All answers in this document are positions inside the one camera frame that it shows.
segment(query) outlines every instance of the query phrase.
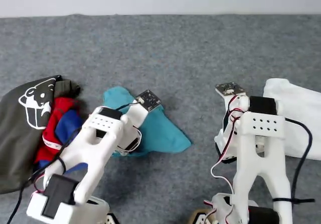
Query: black wire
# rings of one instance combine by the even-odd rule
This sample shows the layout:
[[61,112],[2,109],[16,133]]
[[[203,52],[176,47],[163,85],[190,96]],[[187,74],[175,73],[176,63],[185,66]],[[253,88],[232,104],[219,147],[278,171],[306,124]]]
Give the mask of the black wire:
[[60,158],[61,153],[64,151],[64,149],[70,144],[70,142],[74,139],[74,137],[76,137],[75,133],[79,133],[79,130],[81,129],[81,127],[75,129],[72,134],[70,135],[69,139],[65,142],[65,144],[62,145],[61,149],[59,150],[59,152],[55,155],[55,157],[53,158],[52,161],[50,161],[49,163],[47,163],[45,166],[43,166],[42,168],[40,168],[39,170],[35,171],[31,177],[22,184],[20,191],[19,191],[19,197],[18,197],[18,201],[17,204],[15,206],[15,209],[13,210],[13,212],[11,213],[7,224],[10,224],[12,219],[14,218],[14,216],[16,215],[19,206],[21,204],[21,200],[22,200],[22,194],[25,190],[25,188],[32,182],[34,182],[36,180],[36,178],[48,167],[50,166],[52,163],[54,163],[56,160],[58,160]]
[[131,103],[128,103],[128,104],[124,104],[118,108],[116,108],[115,110],[121,110],[123,109],[124,107],[127,107],[127,106],[130,106],[130,105],[135,105],[135,104],[138,104],[139,102],[131,102]]
[[307,147],[305,149],[304,154],[302,155],[302,157],[301,157],[301,159],[299,161],[299,164],[297,165],[297,168],[295,169],[295,173],[294,173],[294,177],[293,177],[293,181],[292,181],[292,187],[291,187],[291,199],[293,201],[292,205],[295,204],[296,202],[297,203],[311,202],[311,200],[313,200],[313,199],[303,199],[303,200],[296,199],[295,198],[295,192],[296,192],[297,179],[298,179],[300,170],[301,170],[302,165],[304,164],[304,162],[306,160],[306,157],[307,157],[307,155],[308,155],[308,153],[309,153],[309,151],[311,149],[311,146],[312,146],[312,133],[311,133],[311,131],[308,129],[308,127],[306,125],[304,125],[303,123],[301,123],[299,121],[288,119],[288,118],[285,118],[285,120],[290,122],[290,123],[293,123],[293,124],[301,126],[302,128],[304,128],[304,130],[307,132],[307,134],[309,136],[308,145],[307,145]]

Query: fabric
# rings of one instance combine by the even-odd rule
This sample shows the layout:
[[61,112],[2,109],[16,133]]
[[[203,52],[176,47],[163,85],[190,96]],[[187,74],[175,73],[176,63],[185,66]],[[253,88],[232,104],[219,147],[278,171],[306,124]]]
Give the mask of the fabric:
[[59,152],[62,143],[55,135],[56,126],[61,117],[70,109],[77,109],[78,101],[68,97],[57,97],[54,99],[53,110],[42,134],[42,141],[36,155],[35,164],[39,161],[51,161]]
[[[58,145],[63,145],[67,143],[67,141],[72,141],[73,138],[70,139],[71,135],[74,134],[74,131],[77,130],[82,126],[83,120],[79,117],[79,114],[76,110],[71,109],[68,110],[66,113],[64,113],[60,120],[58,121],[57,125],[55,126],[55,132],[54,135],[57,137],[57,143]],[[49,152],[48,148],[42,148],[43,152],[47,153],[47,158],[39,158],[39,161],[37,163],[37,168],[40,168],[46,164],[48,164],[52,158],[53,155],[51,152]],[[81,163],[70,170],[67,170],[66,173],[72,172],[75,170],[86,168],[87,164]]]
[[54,95],[75,95],[77,87],[55,88],[61,75],[23,84],[0,102],[0,194],[18,190],[31,176]]
[[[131,103],[134,97],[123,87],[113,87],[104,93],[104,105],[117,108]],[[121,111],[126,113],[129,107]],[[164,114],[163,106],[150,112],[139,130],[142,133],[141,144],[137,150],[128,156],[142,156],[151,151],[163,153],[178,153],[187,149],[191,141]]]
[[[83,124],[83,120],[80,118],[79,114],[75,110],[67,111],[59,120],[56,129],[55,135],[61,143],[66,143],[67,141],[72,141],[74,138],[71,138],[74,134],[74,131],[80,128]],[[79,163],[73,168],[66,171],[66,173],[73,172],[75,170],[87,168],[87,163]]]
[[[271,78],[266,81],[264,97],[279,100],[282,115],[305,124],[313,136],[308,159],[321,160],[321,93],[290,83],[287,79]],[[301,158],[308,144],[306,131],[285,122],[285,154]]]

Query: white towel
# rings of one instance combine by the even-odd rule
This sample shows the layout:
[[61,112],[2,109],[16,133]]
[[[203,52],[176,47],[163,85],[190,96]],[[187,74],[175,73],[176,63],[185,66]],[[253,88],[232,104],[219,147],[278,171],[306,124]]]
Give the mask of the white towel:
[[[287,79],[271,78],[266,81],[263,96],[279,100],[284,117],[310,129],[313,142],[307,158],[321,160],[321,93],[291,84]],[[306,131],[286,122],[285,136],[285,154],[301,158],[308,145]]]

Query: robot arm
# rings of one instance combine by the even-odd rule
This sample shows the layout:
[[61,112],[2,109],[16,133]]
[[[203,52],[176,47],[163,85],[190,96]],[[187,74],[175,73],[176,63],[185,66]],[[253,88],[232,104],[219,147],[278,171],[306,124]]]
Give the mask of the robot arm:
[[[272,198],[291,198],[283,147],[285,119],[277,115],[277,102],[247,97],[235,83],[218,85],[217,91],[225,99],[226,115],[216,147],[225,163],[237,161],[234,194],[218,193],[212,199],[219,223],[292,224],[291,202],[277,201],[267,209],[248,200],[256,176],[263,177]],[[264,157],[257,155],[263,151]]]
[[[52,224],[105,223],[109,206],[91,195],[112,153],[119,150],[125,155],[139,145],[141,133],[137,128],[159,104],[160,100],[147,90],[130,104],[126,114],[105,106],[97,107],[61,153],[60,160],[46,168],[45,191],[33,194],[27,215]],[[67,170],[79,163],[87,163],[88,170],[77,182],[62,176],[62,163]]]

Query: carpet floor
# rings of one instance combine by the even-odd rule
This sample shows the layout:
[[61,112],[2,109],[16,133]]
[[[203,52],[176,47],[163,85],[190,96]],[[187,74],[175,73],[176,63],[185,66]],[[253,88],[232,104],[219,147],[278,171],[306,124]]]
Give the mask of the carpet floor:
[[[193,145],[179,154],[150,153],[113,158],[95,195],[105,199],[119,221],[129,224],[186,223],[203,199],[229,192],[210,175],[218,158],[213,138],[224,105],[218,83],[235,81],[262,95],[265,81],[288,78],[321,91],[321,16],[103,16],[0,19],[0,97],[27,81],[49,75],[78,82],[91,112],[104,91],[124,86],[135,95],[147,88],[159,96],[165,113]],[[293,178],[296,158],[286,158]],[[321,162],[307,160],[298,198],[316,198],[293,211],[294,223],[321,220]],[[232,179],[236,164],[218,173]],[[37,223],[26,216],[30,193],[12,223]],[[18,193],[0,197],[6,223]],[[250,198],[272,206],[263,179]]]

